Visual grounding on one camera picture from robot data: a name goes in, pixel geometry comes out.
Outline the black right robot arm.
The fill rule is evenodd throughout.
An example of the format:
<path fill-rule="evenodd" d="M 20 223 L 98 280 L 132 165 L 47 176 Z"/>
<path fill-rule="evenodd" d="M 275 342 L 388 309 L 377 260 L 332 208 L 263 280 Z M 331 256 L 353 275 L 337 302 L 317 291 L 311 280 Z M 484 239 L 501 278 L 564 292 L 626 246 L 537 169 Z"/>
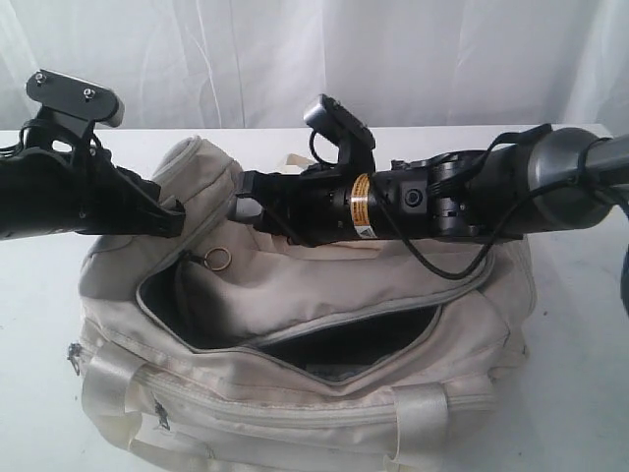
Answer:
<path fill-rule="evenodd" d="M 612 201 L 587 184 L 628 192 L 628 140 L 541 125 L 499 135 L 485 149 L 375 167 L 368 131 L 329 135 L 335 163 L 289 175 L 239 176 L 230 220 L 316 247 L 359 240 L 482 244 L 491 238 L 586 229 Z"/>

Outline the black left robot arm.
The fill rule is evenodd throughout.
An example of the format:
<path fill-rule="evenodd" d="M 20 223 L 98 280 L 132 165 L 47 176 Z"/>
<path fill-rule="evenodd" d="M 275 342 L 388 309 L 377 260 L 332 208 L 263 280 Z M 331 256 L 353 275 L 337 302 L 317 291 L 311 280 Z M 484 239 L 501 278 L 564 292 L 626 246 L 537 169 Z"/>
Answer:
<path fill-rule="evenodd" d="M 186 211 L 161 187 L 117 166 L 106 148 L 29 147 L 1 159 L 1 238 L 83 235 L 179 236 Z"/>

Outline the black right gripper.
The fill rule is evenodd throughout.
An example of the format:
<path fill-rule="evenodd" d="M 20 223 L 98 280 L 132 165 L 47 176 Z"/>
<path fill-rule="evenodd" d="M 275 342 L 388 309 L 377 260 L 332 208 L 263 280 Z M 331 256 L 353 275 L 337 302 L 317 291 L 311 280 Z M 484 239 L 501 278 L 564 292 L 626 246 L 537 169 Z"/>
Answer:
<path fill-rule="evenodd" d="M 306 247 L 357 241 L 349 193 L 358 176 L 350 165 L 325 170 L 316 164 L 298 174 L 244 171 L 235 190 L 235 221 Z"/>

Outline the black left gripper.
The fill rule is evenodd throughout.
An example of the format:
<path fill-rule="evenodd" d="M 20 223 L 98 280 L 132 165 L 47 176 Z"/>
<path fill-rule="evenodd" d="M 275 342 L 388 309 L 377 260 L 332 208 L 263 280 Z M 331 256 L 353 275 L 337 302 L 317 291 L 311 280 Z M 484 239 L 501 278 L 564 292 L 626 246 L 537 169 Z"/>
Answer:
<path fill-rule="evenodd" d="M 86 235 L 179 236 L 186 211 L 161 186 L 112 163 L 102 147 L 51 151 L 58 165 L 48 197 L 48 232 Z"/>

